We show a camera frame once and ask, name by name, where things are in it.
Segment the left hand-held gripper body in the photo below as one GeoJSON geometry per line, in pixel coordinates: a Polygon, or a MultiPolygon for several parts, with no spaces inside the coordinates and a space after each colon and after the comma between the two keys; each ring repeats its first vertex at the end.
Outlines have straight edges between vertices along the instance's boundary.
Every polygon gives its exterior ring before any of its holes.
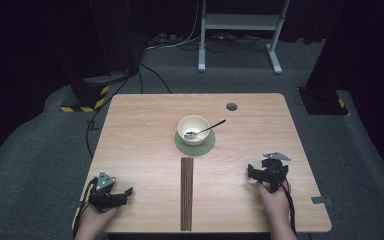
{"type": "Polygon", "coordinates": [[[98,174],[94,187],[90,190],[88,202],[98,211],[119,207],[115,205],[116,198],[127,198],[122,194],[112,194],[111,190],[116,182],[115,177],[109,176],[104,171],[98,174]]]}

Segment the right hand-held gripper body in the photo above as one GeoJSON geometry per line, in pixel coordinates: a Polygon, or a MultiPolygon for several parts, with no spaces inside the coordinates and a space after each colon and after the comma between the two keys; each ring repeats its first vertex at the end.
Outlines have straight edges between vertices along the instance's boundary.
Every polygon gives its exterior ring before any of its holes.
{"type": "Polygon", "coordinates": [[[289,168],[283,164],[283,161],[290,160],[290,157],[279,152],[264,154],[264,159],[261,161],[264,173],[263,182],[269,184],[270,193],[276,192],[279,185],[286,179],[289,168]]]}

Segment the cream ceramic bowl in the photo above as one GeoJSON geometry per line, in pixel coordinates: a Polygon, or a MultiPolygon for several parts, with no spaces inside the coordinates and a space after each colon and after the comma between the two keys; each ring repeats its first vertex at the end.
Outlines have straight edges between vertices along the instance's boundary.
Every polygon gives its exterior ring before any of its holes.
{"type": "Polygon", "coordinates": [[[182,138],[182,141],[186,143],[189,146],[198,146],[201,145],[208,137],[209,130],[205,131],[199,135],[197,135],[193,139],[185,139],[183,135],[186,132],[192,131],[192,132],[199,132],[201,130],[204,130],[209,127],[208,121],[197,115],[190,115],[186,116],[183,119],[180,120],[177,126],[177,133],[182,138]]]}

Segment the person's left hand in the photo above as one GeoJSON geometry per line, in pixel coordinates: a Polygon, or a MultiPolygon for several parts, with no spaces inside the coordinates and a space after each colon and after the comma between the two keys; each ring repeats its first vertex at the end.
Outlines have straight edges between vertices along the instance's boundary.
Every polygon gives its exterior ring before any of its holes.
{"type": "Polygon", "coordinates": [[[104,212],[100,212],[94,206],[89,205],[83,210],[80,218],[80,228],[100,232],[117,215],[118,210],[119,208],[111,208],[104,212]]]}

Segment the person's right hand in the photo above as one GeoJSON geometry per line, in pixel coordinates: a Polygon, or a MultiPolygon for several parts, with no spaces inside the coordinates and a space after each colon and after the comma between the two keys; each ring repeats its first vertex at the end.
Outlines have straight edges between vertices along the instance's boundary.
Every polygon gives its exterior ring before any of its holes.
{"type": "Polygon", "coordinates": [[[257,189],[269,222],[288,224],[290,207],[285,191],[279,188],[276,192],[270,193],[262,183],[257,184],[257,189]]]}

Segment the round green coaster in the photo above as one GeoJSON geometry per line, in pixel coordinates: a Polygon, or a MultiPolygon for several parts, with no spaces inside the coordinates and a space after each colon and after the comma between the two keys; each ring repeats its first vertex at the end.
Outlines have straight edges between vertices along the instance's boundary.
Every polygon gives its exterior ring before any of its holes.
{"type": "Polygon", "coordinates": [[[182,141],[182,138],[178,133],[175,133],[174,142],[178,150],[182,153],[189,156],[202,156],[212,150],[215,145],[216,138],[214,132],[210,130],[207,139],[201,145],[189,146],[182,141]]]}

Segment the black stand base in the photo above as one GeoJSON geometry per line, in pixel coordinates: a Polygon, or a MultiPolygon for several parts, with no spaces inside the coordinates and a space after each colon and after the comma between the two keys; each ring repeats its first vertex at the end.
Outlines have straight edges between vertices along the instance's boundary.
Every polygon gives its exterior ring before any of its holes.
{"type": "Polygon", "coordinates": [[[384,99],[384,0],[344,0],[299,93],[309,114],[346,115],[340,89],[384,99]]]}

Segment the black stand with striped base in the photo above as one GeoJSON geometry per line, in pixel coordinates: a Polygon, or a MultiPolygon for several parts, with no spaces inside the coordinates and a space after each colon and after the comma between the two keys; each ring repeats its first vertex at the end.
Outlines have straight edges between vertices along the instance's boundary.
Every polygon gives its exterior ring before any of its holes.
{"type": "Polygon", "coordinates": [[[79,111],[102,106],[106,82],[139,69],[146,45],[143,0],[64,0],[58,16],[70,87],[79,111]]]}

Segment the power strip on floor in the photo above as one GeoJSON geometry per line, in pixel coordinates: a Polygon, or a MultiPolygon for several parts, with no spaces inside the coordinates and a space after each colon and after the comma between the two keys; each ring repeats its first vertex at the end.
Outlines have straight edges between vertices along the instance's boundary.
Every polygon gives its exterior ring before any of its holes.
{"type": "Polygon", "coordinates": [[[158,33],[148,41],[149,46],[174,44],[178,40],[175,34],[158,33]]]}

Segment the grey metal table bracket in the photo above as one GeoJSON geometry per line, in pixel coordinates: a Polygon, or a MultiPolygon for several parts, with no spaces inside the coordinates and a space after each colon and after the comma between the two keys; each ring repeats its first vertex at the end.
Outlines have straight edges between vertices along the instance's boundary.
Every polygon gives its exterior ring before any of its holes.
{"type": "Polygon", "coordinates": [[[314,204],[324,204],[325,206],[332,204],[332,199],[324,196],[312,197],[311,200],[314,204]]]}

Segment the white metal stand frame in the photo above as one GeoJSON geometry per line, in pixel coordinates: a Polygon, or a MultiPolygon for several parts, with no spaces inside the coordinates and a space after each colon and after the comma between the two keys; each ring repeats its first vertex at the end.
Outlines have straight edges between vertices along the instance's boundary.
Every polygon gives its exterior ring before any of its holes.
{"type": "Polygon", "coordinates": [[[207,30],[251,30],[271,31],[273,37],[265,45],[274,72],[280,75],[283,70],[276,55],[276,47],[291,0],[283,0],[282,9],[277,15],[241,15],[207,12],[207,1],[202,0],[201,34],[197,69],[206,70],[206,31],[207,30]]]}

